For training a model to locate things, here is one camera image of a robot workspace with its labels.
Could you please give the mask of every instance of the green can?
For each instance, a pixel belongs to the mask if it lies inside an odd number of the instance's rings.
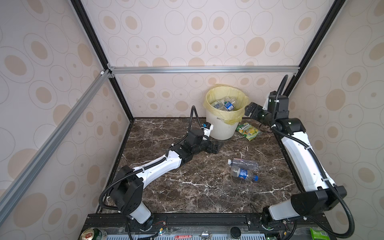
[[[88,228],[83,231],[80,240],[106,240],[107,232],[98,228]]]

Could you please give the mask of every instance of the robotic arm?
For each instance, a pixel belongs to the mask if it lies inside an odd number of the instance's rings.
[[[125,216],[133,217],[140,229],[144,231],[150,229],[153,215],[141,200],[143,189],[164,173],[192,160],[194,154],[202,151],[217,154],[221,144],[209,139],[213,127],[212,124],[205,122],[201,128],[189,129],[182,138],[184,141],[172,144],[165,155],[133,169],[128,166],[122,167],[115,178],[118,179],[116,180],[118,183],[106,188],[109,188],[108,195],[117,206],[115,210],[119,210]]]
[[[306,129],[298,118],[289,118],[288,97],[280,95],[288,76],[286,75],[278,90],[270,93],[264,107],[250,103],[245,107],[245,115],[271,127],[281,138],[305,192],[292,195],[290,199],[265,207],[262,213],[262,224],[271,226],[277,220],[308,216],[329,211],[339,202],[343,206],[349,220],[346,233],[334,233],[326,229],[316,219],[324,231],[339,238],[348,238],[354,231],[354,220],[343,198],[347,195],[344,186],[336,186],[334,180],[324,170],[313,151]]]

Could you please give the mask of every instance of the green snack package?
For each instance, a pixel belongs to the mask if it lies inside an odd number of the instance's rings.
[[[311,235],[313,240],[317,240],[317,239],[329,240],[328,233],[324,231],[316,231],[311,228]]]
[[[238,131],[241,135],[247,138],[248,141],[251,141],[259,133],[261,133],[257,128],[255,128],[248,122],[245,122],[244,124],[237,126],[236,131]]]

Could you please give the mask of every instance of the bottle label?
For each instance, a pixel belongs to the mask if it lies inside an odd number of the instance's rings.
[[[225,108],[228,110],[228,111],[232,111],[233,108],[235,108],[231,102],[225,102]]]
[[[248,172],[247,170],[240,168],[239,178],[245,179],[248,175],[247,172]]]
[[[211,106],[214,107],[214,108],[219,109],[219,108],[220,108],[220,103],[219,103],[219,101],[215,101],[215,102],[213,102],[213,103],[211,104]]]

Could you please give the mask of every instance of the can top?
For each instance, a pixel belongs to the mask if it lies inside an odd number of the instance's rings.
[[[95,235],[95,232],[93,229],[88,228],[81,234],[81,240],[92,240]]]

